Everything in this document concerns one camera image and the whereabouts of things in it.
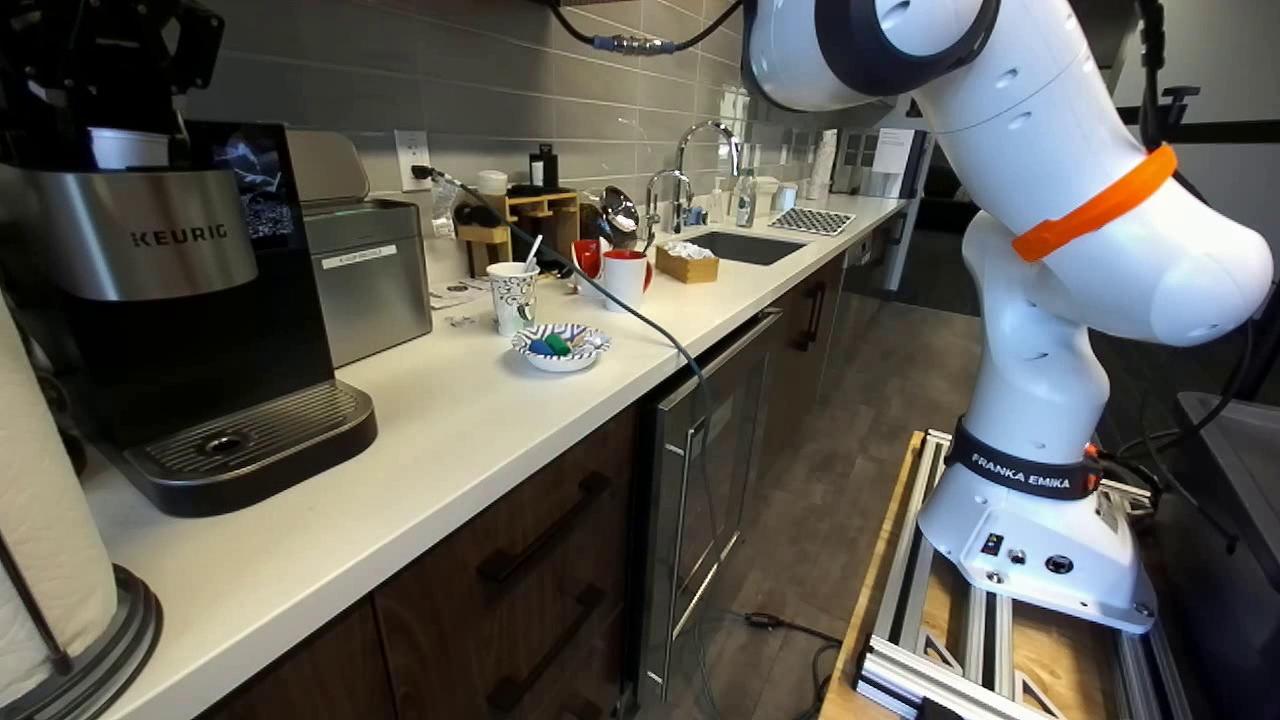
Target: drip tray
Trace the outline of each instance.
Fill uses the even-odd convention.
[[[804,247],[804,244],[786,244],[786,239],[732,237],[732,231],[687,237],[687,244],[700,244],[700,247],[716,251],[718,261],[739,261],[739,265],[774,265],[774,261],[790,254],[796,247]]]
[[[123,446],[116,458],[158,512],[214,515],[307,481],[371,439],[371,399],[361,386],[328,381]]]

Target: floor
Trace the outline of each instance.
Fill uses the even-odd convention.
[[[866,542],[881,528],[889,484],[910,427],[952,427],[965,406],[977,357],[977,317],[847,296],[856,341],[808,444],[760,486],[760,515],[739,542],[732,604],[676,720],[796,720],[808,715],[833,647],[842,637]],[[746,611],[770,611],[790,627],[746,627]]]

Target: faucet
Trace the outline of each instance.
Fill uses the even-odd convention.
[[[732,126],[725,126],[718,120],[700,120],[700,123],[691,123],[685,134],[681,134],[681,145],[676,145],[676,154],[670,154],[670,162],[665,162],[657,177],[649,177],[649,187],[642,187],[642,209],[653,209],[653,200],[657,200],[657,181],[667,181],[670,187],[665,193],[667,197],[667,204],[670,204],[670,229],[667,231],[681,231],[685,229],[685,213],[691,209],[691,187],[687,187],[687,145],[700,134],[700,132],[718,132],[718,140],[732,140]]]

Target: paper towel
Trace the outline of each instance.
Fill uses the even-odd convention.
[[[33,584],[52,637],[64,650],[81,656],[116,611],[116,574],[5,298],[0,535]],[[48,647],[16,594],[10,574],[0,572],[0,707],[37,688],[48,670]]]

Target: sink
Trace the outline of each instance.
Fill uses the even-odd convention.
[[[739,265],[774,265],[785,254],[790,254],[804,244],[786,244],[786,239],[768,239],[768,237],[734,237],[734,231],[705,231],[705,237],[687,237],[687,244],[700,244],[725,261],[739,261]]]

